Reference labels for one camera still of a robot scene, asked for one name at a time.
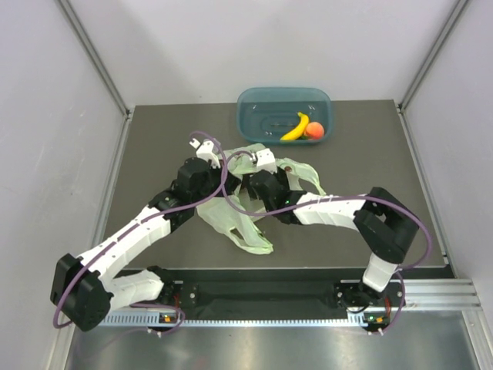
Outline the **orange peach fruit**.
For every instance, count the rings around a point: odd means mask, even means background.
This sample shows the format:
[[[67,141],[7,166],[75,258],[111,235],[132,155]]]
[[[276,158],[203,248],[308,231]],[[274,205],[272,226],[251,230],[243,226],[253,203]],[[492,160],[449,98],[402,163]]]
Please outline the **orange peach fruit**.
[[[325,135],[325,129],[319,122],[310,122],[304,134],[309,140],[320,140]]]

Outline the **light green plastic bag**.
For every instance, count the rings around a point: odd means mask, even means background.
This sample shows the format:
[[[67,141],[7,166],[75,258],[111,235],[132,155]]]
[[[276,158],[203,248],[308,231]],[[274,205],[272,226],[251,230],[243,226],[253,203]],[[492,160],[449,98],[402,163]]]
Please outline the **light green plastic bag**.
[[[226,156],[234,155],[228,170],[238,178],[248,174],[251,166],[250,157],[245,154],[265,149],[261,143],[227,150]],[[277,166],[287,172],[289,187],[301,190],[300,181],[306,181],[315,186],[317,193],[326,192],[320,185],[318,172],[309,164],[299,163],[290,158],[277,158]],[[222,197],[214,197],[196,208],[197,215],[209,224],[216,232],[228,237],[238,248],[257,255],[271,254],[273,244],[263,235],[256,222],[261,220],[265,207],[260,200],[249,200],[248,196],[240,194],[240,186],[230,195],[232,203],[227,203]]]

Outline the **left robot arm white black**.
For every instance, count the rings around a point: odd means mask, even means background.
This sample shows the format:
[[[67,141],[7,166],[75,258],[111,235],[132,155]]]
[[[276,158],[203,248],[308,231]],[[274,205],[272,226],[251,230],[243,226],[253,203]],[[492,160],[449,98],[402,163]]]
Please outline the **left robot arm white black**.
[[[78,257],[66,254],[58,260],[50,294],[56,306],[54,327],[64,328],[59,316],[65,315],[81,331],[90,331],[111,311],[141,301],[169,304],[175,288],[163,269],[149,267],[127,276],[119,272],[192,218],[197,206],[232,194],[240,184],[226,166],[214,168],[197,157],[186,160],[176,179],[126,226]]]

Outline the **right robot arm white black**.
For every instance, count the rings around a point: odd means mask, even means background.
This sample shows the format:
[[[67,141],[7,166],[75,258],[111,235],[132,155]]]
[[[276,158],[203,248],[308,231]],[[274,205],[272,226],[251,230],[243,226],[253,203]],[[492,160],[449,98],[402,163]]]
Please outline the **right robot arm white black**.
[[[371,256],[358,287],[340,297],[346,308],[368,308],[387,297],[388,283],[420,228],[419,219],[381,187],[355,197],[318,195],[292,190],[284,175],[262,170],[250,176],[246,188],[284,224],[344,227],[361,235]]]

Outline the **yellow banana fruit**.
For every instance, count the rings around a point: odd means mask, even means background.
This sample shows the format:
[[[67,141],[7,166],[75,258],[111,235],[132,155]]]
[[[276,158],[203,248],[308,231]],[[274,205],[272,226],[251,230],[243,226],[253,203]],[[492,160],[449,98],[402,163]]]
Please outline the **yellow banana fruit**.
[[[302,135],[304,135],[305,129],[307,128],[307,126],[310,123],[310,118],[307,114],[304,114],[302,112],[298,112],[297,115],[300,119],[299,123],[291,131],[284,134],[280,138],[280,141],[295,141],[295,140],[298,140],[299,138],[301,138]]]

